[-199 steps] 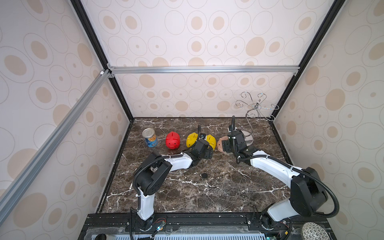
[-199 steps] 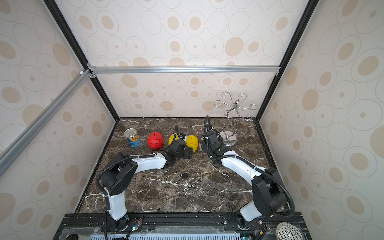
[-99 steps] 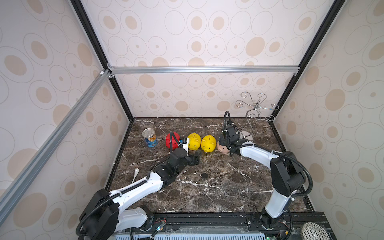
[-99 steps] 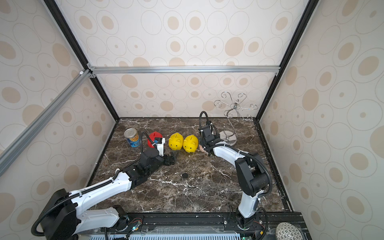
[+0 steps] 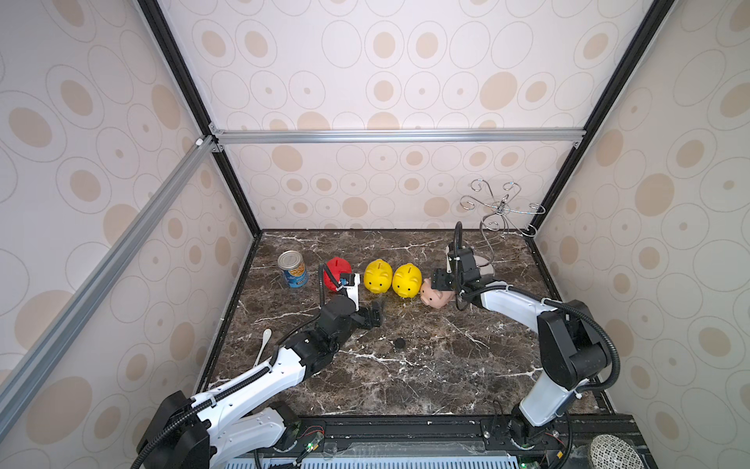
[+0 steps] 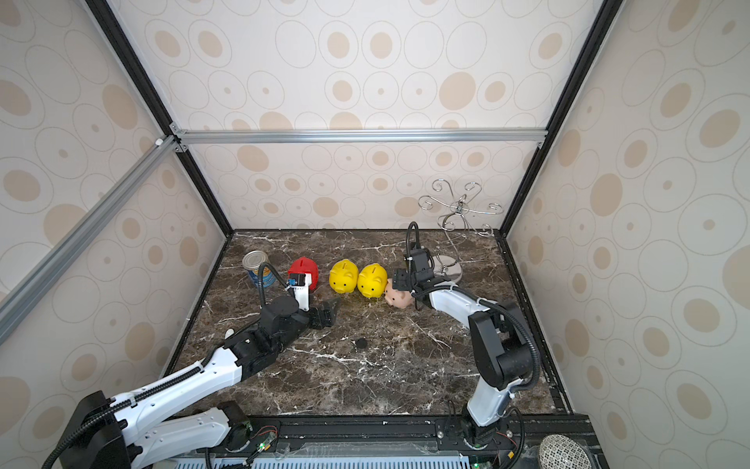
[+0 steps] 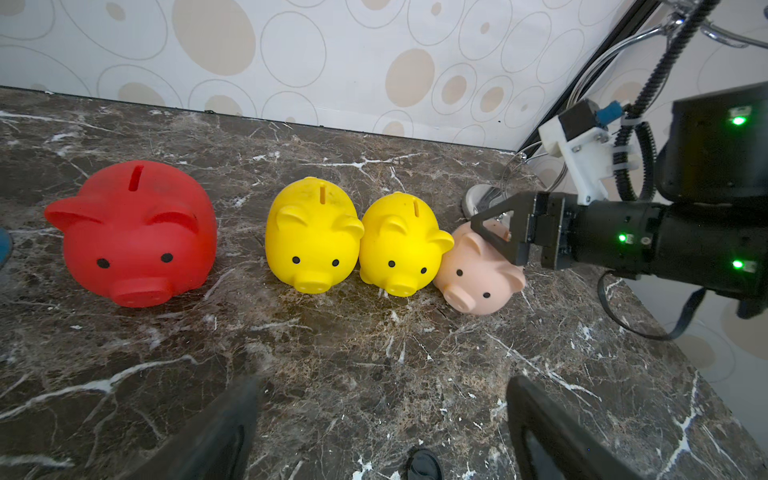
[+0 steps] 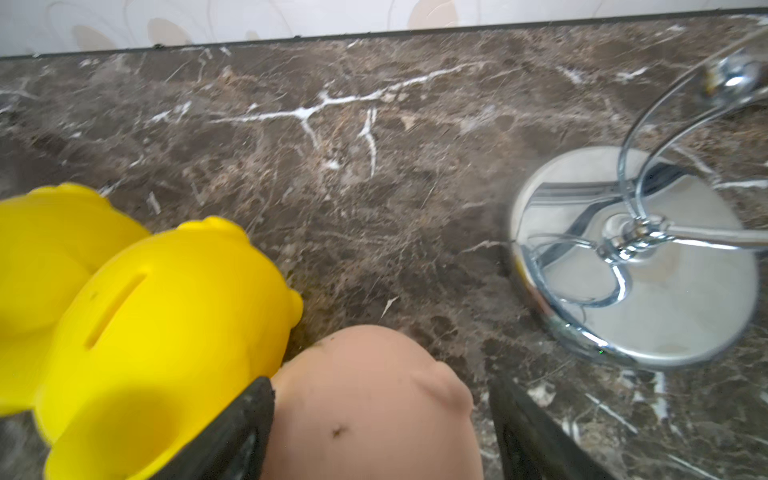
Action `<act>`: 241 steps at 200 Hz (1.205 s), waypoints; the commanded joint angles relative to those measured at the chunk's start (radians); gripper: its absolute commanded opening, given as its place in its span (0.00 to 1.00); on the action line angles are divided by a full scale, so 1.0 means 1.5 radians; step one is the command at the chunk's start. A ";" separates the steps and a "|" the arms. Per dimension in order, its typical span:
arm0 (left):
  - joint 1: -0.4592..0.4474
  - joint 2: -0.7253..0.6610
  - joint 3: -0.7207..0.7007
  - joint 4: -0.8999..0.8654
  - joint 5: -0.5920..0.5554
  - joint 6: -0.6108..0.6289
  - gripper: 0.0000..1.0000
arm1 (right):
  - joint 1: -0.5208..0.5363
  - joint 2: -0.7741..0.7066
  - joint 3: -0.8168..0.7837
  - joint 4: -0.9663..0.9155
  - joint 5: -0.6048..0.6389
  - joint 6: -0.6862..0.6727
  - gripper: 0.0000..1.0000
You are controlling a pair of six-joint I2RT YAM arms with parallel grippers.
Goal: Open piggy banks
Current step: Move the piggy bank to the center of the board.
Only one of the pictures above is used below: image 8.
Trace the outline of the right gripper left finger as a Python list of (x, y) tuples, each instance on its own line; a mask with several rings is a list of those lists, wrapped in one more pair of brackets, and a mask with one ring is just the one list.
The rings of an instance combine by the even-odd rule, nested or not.
[(258, 480), (274, 411), (271, 382), (267, 377), (259, 377), (153, 478)]

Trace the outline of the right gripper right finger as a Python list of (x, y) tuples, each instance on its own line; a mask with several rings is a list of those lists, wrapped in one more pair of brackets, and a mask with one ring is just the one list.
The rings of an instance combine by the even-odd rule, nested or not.
[(508, 375), (489, 379), (489, 408), (506, 479), (611, 479)]

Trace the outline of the yellow piggy bank front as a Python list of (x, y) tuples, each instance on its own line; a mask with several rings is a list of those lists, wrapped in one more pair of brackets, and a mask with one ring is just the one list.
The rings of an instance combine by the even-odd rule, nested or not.
[(189, 221), (102, 266), (59, 322), (33, 406), (48, 479), (146, 479), (274, 375), (303, 301), (236, 224)]

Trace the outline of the pink piggy bank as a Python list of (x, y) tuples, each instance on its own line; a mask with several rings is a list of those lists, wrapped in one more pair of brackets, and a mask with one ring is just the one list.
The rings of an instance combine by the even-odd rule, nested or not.
[(469, 388), (408, 336), (331, 334), (272, 379), (264, 479), (480, 479)]

